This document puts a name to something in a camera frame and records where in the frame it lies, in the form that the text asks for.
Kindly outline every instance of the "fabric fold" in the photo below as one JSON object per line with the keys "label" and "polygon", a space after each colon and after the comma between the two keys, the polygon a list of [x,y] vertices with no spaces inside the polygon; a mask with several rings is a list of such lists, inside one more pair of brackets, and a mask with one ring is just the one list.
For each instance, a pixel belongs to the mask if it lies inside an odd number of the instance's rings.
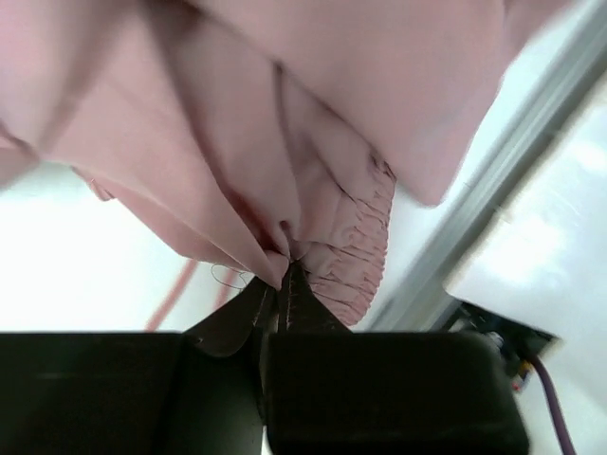
{"label": "fabric fold", "polygon": [[179,254],[277,288],[301,260],[354,324],[395,182],[440,201],[564,3],[0,0],[0,185],[64,163]]}

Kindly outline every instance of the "pink fabric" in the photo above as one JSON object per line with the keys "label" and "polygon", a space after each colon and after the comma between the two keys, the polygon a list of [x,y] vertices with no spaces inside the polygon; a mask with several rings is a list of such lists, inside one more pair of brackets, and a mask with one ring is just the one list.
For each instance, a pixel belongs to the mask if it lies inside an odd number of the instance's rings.
{"label": "pink fabric", "polygon": [[303,260],[352,324],[396,180],[440,201],[563,3],[0,0],[0,183],[68,164],[185,256],[275,287]]}

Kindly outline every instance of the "cable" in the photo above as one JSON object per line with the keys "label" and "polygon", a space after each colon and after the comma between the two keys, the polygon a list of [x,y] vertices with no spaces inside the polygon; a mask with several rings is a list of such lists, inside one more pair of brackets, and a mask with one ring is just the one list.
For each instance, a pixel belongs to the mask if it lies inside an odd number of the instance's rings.
{"label": "cable", "polygon": [[559,397],[557,396],[557,391],[554,387],[552,379],[550,378],[548,370],[544,367],[540,358],[534,354],[526,353],[525,359],[531,365],[533,365],[533,368],[542,382],[543,391],[546,395],[546,402],[548,403],[548,408],[550,409],[550,417],[552,417],[552,424],[554,425],[554,430],[557,433],[562,454],[576,455],[576,449],[573,446],[571,437],[569,436],[569,431],[567,430],[567,425],[565,424],[565,419],[562,415]]}

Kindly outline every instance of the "purple cable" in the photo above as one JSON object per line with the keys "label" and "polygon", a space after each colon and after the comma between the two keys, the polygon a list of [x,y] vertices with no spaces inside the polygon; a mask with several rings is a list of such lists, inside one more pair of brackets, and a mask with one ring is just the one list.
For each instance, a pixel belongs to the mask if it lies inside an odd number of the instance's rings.
{"label": "purple cable", "polygon": [[550,409],[550,417],[552,417],[552,424],[557,433],[563,455],[576,455],[576,449],[573,447],[567,425],[565,424],[565,419],[562,416],[559,397],[557,396],[557,391],[555,390],[548,370],[536,355],[529,354],[526,356],[526,360],[533,365],[533,368],[540,377],[540,381],[542,381],[543,392],[546,395],[546,401],[548,403],[548,408]]}

